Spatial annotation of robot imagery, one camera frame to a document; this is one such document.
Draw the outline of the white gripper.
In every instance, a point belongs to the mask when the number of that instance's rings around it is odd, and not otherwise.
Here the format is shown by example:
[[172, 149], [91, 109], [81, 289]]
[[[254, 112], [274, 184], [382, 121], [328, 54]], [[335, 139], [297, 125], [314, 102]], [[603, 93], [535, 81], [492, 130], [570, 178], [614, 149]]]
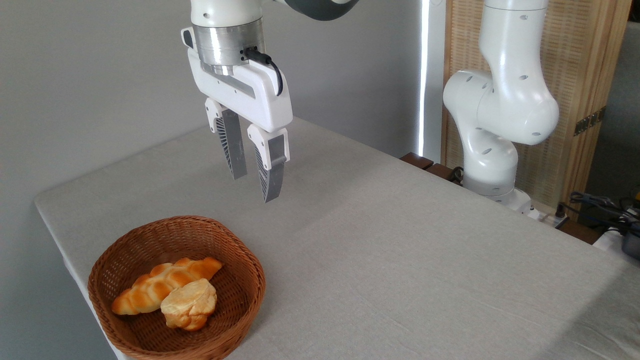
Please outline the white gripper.
[[182, 29], [182, 42], [187, 46], [195, 84], [208, 96], [205, 111], [209, 128], [218, 136], [232, 177], [237, 180], [247, 175], [240, 116], [253, 123], [247, 134], [254, 144], [263, 202], [278, 198], [285, 163], [290, 160], [285, 127], [293, 120], [285, 75], [254, 60], [234, 66], [232, 75], [219, 75], [201, 62], [194, 28]]

